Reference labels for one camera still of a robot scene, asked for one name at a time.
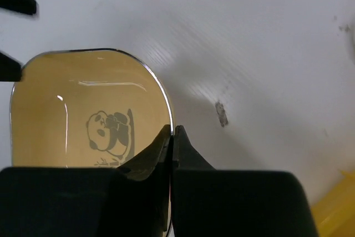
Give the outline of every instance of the white surface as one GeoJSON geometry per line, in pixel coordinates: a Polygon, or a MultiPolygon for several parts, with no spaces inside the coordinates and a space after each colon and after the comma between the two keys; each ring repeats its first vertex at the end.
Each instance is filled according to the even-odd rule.
{"type": "MultiPolygon", "coordinates": [[[[26,62],[119,48],[161,78],[196,149],[215,167],[293,172],[310,201],[355,168],[355,0],[37,0],[0,13],[0,49],[26,62]],[[221,128],[214,103],[230,124],[221,128]]],[[[11,164],[11,84],[0,83],[0,167],[11,164]]]]}

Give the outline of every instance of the yellow plastic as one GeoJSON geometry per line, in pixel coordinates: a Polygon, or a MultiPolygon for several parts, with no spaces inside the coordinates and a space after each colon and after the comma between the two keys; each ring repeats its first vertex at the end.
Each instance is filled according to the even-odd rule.
{"type": "Polygon", "coordinates": [[[320,237],[355,236],[355,173],[344,178],[312,207],[320,237]]]}

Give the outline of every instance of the metal rim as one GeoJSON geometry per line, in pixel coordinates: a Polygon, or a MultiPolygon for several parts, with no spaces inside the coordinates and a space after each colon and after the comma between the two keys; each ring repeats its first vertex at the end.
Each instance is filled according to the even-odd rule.
{"type": "MultiPolygon", "coordinates": [[[[169,112],[169,119],[170,119],[170,134],[174,135],[174,121],[173,121],[173,113],[171,111],[171,106],[169,103],[169,99],[168,99],[168,95],[162,85],[162,83],[159,81],[159,79],[157,78],[157,76],[155,75],[155,73],[143,62],[141,61],[139,58],[125,52],[119,49],[114,49],[114,48],[94,48],[94,49],[74,49],[74,50],[60,50],[60,51],[48,51],[48,52],[43,52],[40,53],[36,56],[34,56],[33,58],[31,58],[28,62],[26,62],[22,69],[24,69],[28,64],[30,64],[33,60],[35,60],[37,57],[39,56],[43,56],[46,54],[59,54],[59,53],[72,53],[72,52],[93,52],[93,51],[113,51],[113,52],[118,52],[121,54],[125,54],[126,56],[131,57],[132,59],[136,60],[138,63],[140,63],[149,73],[150,75],[154,78],[154,80],[156,81],[156,83],[158,84],[161,93],[164,96],[164,100],[166,103],[166,106],[168,108],[168,112],[169,112]]],[[[11,114],[12,114],[12,98],[13,98],[13,94],[15,91],[15,87],[16,87],[16,82],[13,84],[12,87],[12,91],[11,91],[11,96],[10,96],[10,112],[9,112],[9,118],[10,118],[10,146],[11,146],[11,165],[13,165],[13,147],[12,147],[12,119],[11,119],[11,114]]],[[[173,224],[173,220],[171,217],[171,212],[170,212],[170,221],[169,221],[169,226],[168,226],[168,230],[166,232],[166,236],[169,236],[171,233],[171,228],[172,228],[172,224],[173,224]]]]}

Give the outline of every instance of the panda illustration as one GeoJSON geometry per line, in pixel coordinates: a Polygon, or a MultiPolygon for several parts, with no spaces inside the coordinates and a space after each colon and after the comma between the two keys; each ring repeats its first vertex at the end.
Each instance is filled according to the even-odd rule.
{"type": "Polygon", "coordinates": [[[107,152],[115,162],[123,164],[134,156],[134,124],[131,109],[127,115],[116,112],[107,115],[98,111],[87,121],[89,146],[107,152]]]}

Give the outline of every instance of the tan plate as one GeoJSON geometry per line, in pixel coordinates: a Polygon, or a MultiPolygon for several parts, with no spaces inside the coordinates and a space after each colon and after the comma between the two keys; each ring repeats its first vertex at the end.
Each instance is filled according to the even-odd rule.
{"type": "Polygon", "coordinates": [[[146,148],[173,115],[163,86],[121,51],[36,56],[11,101],[14,166],[118,167],[146,148]]]}

